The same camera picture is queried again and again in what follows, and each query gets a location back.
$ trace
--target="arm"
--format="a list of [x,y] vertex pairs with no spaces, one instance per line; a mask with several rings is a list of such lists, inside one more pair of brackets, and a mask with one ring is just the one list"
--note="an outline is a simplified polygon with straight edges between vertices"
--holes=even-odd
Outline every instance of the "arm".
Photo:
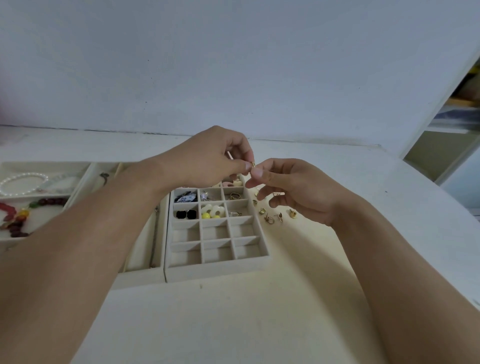
[[69,363],[160,200],[248,172],[246,160],[245,136],[213,127],[131,166],[3,254],[0,363]]
[[478,363],[480,313],[371,204],[298,159],[251,171],[257,198],[331,226],[357,275],[393,363]]

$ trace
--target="hand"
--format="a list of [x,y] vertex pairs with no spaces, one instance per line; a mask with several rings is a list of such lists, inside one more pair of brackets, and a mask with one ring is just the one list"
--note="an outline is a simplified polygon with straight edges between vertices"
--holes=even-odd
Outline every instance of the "hand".
[[247,188],[264,183],[257,195],[263,200],[273,192],[270,207],[290,206],[310,220],[331,226],[341,209],[359,198],[352,191],[301,159],[267,159],[252,168]]
[[168,163],[175,188],[213,186],[227,176],[247,174],[254,161],[247,138],[220,126],[204,130],[158,157]]

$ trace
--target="jewelry tray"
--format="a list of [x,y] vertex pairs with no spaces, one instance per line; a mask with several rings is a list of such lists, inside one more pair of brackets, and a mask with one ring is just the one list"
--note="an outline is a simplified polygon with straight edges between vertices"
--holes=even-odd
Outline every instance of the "jewelry tray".
[[[40,206],[30,209],[30,216],[24,223],[22,231],[31,233],[90,193],[101,189],[105,182],[100,176],[101,173],[109,175],[108,183],[131,164],[3,162],[0,164],[0,181],[28,172],[43,173],[49,179],[67,173],[70,177],[55,182],[52,188],[71,189],[72,192],[59,194],[49,192],[47,189],[42,193],[35,191],[22,196],[0,195],[0,203],[13,206],[19,211],[20,208],[42,198],[68,199],[64,206]],[[78,177],[71,177],[75,172],[78,172]],[[240,176],[240,179],[244,184],[243,176]],[[40,182],[38,177],[29,176],[4,184],[3,190],[11,194],[21,193],[35,188]],[[176,196],[185,191],[197,193],[198,202],[174,203]],[[214,201],[201,201],[200,193],[203,191],[208,192]],[[239,193],[241,198],[228,200],[232,192]],[[243,186],[221,187],[221,184],[205,189],[181,188],[172,191],[158,205],[159,212],[152,212],[126,261],[120,267],[112,289],[207,278],[264,268],[270,260],[270,254],[258,213],[249,196],[248,190]],[[198,212],[207,203],[224,206],[226,217],[202,219]],[[190,209],[197,211],[194,220],[182,220],[174,216],[176,211]],[[241,212],[242,216],[229,217],[229,211]],[[5,216],[6,213],[0,210],[0,224],[3,224]],[[8,251],[23,239],[12,238],[8,230],[0,230],[0,254],[8,254]],[[153,268],[150,268],[154,243]]]

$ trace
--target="person's right hand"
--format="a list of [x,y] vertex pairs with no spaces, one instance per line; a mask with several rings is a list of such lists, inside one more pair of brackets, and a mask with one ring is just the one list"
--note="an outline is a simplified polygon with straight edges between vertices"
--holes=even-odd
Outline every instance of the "person's right hand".
[[270,207],[290,206],[310,220],[331,226],[341,210],[348,208],[359,197],[323,173],[314,165],[301,159],[267,159],[250,172],[252,178],[245,184],[253,188],[265,184],[259,200],[273,192]]

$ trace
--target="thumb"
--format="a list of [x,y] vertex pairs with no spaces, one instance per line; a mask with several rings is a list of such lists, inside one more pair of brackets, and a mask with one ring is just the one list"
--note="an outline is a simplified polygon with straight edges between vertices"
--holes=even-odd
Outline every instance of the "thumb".
[[289,174],[273,173],[261,168],[252,168],[250,175],[267,186],[282,188],[290,191],[292,188],[292,178]]
[[228,175],[246,173],[252,168],[250,162],[246,162],[242,159],[230,159],[226,162]]

